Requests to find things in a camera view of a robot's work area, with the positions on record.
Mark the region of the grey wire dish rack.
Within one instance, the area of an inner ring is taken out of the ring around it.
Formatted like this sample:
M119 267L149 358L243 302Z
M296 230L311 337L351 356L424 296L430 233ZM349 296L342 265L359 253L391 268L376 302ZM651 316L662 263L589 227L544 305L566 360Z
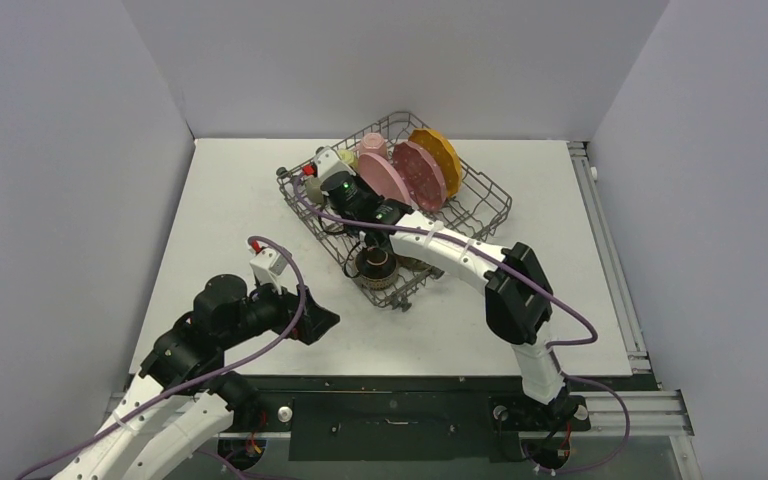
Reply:
M379 132L387 139L388 146L393 147L407 140L414 129L426 126L427 124L413 113L396 111L342 140L327 140L325 144L336 150L354 150L365 134ZM303 175L301 168L306 163L308 162L303 161L294 167L280 167L276 170L279 191L287 205L373 306L408 310L416 292L423 289L429 279L439 279L443 271L432 267L429 270L412 272L399 265L398 279L393 286L378 291L362 287L357 279L354 263L361 249L358 238L346 233L338 223L321 220L304 207L298 199L306 197L304 189L293 191L292 181ZM497 227L507 220L513 200L486 174L477 171L466 161L461 163L463 175L460 190L446 201L440 211L428 216L443 222L446 227L462 235L486 241L495 234Z

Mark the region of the small grey-green cup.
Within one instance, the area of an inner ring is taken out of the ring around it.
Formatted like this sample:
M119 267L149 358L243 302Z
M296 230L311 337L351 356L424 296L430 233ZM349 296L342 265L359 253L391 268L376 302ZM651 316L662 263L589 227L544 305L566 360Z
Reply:
M327 204L327 199L321 189L322 181L318 177L306 177L303 183L309 202L316 206Z

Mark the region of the pale yellow mug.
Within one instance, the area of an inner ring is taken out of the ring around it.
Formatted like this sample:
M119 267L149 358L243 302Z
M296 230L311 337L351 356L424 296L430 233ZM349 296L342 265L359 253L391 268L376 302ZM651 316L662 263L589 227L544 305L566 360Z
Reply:
M358 168L358 155L355 151L349 149L339 149L337 155L341 162L349 168L356 170Z

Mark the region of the light pink bear plate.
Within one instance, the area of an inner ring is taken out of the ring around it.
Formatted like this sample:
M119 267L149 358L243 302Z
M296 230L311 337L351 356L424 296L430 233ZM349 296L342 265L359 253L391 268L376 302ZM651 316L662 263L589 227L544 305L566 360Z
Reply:
M361 153L358 157L357 173L378 195L417 208L402 176L382 155Z

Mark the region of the pink mug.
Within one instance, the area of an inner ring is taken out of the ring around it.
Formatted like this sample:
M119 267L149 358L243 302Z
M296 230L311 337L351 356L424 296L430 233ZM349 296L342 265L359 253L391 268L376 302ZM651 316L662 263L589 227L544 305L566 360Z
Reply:
M361 138L357 144L356 151L358 155L371 153L387 158L388 142L379 132L370 132Z

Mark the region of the brown ceramic bowl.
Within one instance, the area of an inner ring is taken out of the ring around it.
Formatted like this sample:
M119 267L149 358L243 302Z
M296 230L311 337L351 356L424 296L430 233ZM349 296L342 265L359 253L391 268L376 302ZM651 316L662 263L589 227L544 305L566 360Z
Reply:
M357 279L369 290L385 290L398 279L396 256L378 247L364 247L355 258Z
M429 265L428 263L420 259L404 256L401 254L397 254L396 257L399 262L399 265L409 271L421 272L421 271L432 269L431 265Z

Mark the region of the orange polka dot plate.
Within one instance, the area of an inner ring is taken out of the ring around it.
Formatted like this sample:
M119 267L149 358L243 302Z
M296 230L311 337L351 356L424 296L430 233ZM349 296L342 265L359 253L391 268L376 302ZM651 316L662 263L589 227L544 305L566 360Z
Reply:
M456 195L462 185L463 167L451 142L430 128L414 129L409 140L425 149L437 163L446 184L447 197Z

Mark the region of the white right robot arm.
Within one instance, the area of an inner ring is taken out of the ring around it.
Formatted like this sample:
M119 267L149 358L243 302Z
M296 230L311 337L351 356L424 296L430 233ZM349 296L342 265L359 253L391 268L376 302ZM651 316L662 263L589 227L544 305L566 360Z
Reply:
M415 259L456 276L483 296L487 327L513 350L526 396L524 413L532 424L556 431L572 420L588 419L554 357L553 293L530 247L501 247L461 235L375 194L347 172L327 177L320 190L332 209L320 215L371 248L368 260Z

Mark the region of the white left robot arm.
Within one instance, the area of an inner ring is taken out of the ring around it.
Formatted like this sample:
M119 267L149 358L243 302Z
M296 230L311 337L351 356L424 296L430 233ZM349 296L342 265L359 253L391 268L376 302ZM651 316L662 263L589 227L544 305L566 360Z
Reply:
M211 436L262 418L259 391L226 366L227 350L264 333L311 345L340 321L309 288L250 291L231 274L210 279L193 307L162 334L129 390L59 479L160 479Z

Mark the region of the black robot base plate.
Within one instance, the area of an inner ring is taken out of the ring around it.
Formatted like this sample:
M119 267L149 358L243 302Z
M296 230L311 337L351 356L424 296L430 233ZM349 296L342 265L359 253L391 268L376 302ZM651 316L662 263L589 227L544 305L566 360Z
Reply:
M252 471L284 443L291 461L568 459L587 432L586 400L549 405L514 376L251 376L253 399L218 436L217 453Z

